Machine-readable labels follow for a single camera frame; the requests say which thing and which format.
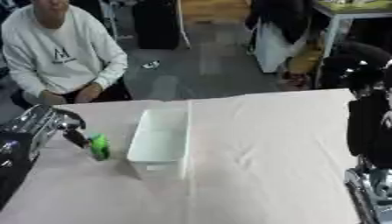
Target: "green toy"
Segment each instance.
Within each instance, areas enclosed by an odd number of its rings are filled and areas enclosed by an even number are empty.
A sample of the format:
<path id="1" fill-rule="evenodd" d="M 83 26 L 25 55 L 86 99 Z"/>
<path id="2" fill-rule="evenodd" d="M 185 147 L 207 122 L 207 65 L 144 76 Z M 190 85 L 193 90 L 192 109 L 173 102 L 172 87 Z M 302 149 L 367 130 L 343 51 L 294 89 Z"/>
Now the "green toy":
<path id="1" fill-rule="evenodd" d="M 110 157 L 109 141 L 105 135 L 99 134 L 90 137 L 88 141 L 90 142 L 89 148 L 91 154 L 96 160 L 102 161 Z"/>

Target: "person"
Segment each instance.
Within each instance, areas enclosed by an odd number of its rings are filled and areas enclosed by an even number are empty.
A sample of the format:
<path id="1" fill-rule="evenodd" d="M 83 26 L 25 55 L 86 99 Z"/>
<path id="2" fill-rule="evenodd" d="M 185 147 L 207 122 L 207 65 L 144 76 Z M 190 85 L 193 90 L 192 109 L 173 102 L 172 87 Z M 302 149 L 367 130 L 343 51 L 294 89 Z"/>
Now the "person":
<path id="1" fill-rule="evenodd" d="M 7 18 L 2 36 L 10 76 L 29 104 L 130 100 L 127 54 L 69 0 L 31 0 Z"/>

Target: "white plastic tray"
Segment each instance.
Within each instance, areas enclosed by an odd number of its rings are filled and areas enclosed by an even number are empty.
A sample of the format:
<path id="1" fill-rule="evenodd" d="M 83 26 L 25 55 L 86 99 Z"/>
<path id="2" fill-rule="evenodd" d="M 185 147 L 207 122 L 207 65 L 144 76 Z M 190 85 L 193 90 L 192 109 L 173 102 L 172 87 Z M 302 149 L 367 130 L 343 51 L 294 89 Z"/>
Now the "white plastic tray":
<path id="1" fill-rule="evenodd" d="M 186 177 L 188 124 L 185 109 L 148 109 L 143 113 L 127 156 L 141 178 Z"/>

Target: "desk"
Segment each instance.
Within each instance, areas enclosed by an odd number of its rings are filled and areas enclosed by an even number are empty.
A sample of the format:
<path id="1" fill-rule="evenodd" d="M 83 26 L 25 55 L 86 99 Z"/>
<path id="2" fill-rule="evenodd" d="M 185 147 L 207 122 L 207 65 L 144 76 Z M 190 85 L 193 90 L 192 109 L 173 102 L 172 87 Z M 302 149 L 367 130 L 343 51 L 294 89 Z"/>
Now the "desk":
<path id="1" fill-rule="evenodd" d="M 95 162 L 60 136 L 0 213 L 2 224 L 353 224 L 343 184 L 345 89 L 196 101 L 72 105 L 117 159 Z M 142 112 L 191 104 L 188 179 L 135 178 L 123 157 Z"/>
<path id="2" fill-rule="evenodd" d="M 322 14 L 328 16 L 331 21 L 328 26 L 328 32 L 325 36 L 325 50 L 323 59 L 329 57 L 333 49 L 336 35 L 340 28 L 340 21 L 343 19 L 358 18 L 391 18 L 392 2 L 389 0 L 378 0 L 372 3 L 364 4 L 338 4 L 316 1 L 313 8 Z M 316 87 L 319 85 L 320 71 L 316 79 Z"/>

